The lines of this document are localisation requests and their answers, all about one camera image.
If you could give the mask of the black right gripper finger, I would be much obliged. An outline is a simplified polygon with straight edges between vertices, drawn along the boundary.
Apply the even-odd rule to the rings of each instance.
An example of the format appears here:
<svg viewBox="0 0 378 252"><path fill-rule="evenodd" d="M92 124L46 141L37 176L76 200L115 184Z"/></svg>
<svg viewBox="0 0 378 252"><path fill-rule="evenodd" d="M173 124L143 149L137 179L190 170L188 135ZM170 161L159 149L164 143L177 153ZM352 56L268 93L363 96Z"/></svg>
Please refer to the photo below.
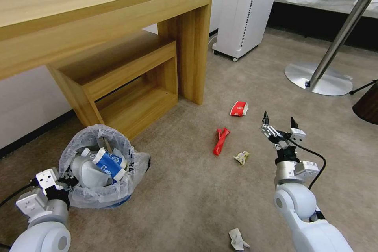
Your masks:
<svg viewBox="0 0 378 252"><path fill-rule="evenodd" d="M275 148L283 148L283 135L270 125L269 117L266 111L263 115L260 130L264 136L274 144Z"/></svg>
<svg viewBox="0 0 378 252"><path fill-rule="evenodd" d="M304 139L304 131L299 128L298 123L293 117L290 118L291 123L291 136L290 139L296 143L302 142Z"/></svg>

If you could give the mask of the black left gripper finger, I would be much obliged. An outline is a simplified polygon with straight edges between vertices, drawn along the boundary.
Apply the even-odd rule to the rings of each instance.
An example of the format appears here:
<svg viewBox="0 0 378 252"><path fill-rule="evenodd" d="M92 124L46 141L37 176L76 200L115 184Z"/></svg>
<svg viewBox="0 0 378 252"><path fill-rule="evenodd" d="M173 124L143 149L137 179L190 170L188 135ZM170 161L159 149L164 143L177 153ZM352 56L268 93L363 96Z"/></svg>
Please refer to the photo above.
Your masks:
<svg viewBox="0 0 378 252"><path fill-rule="evenodd" d="M66 176L58 179L56 186L59 190L71 190L74 186L74 176Z"/></svg>

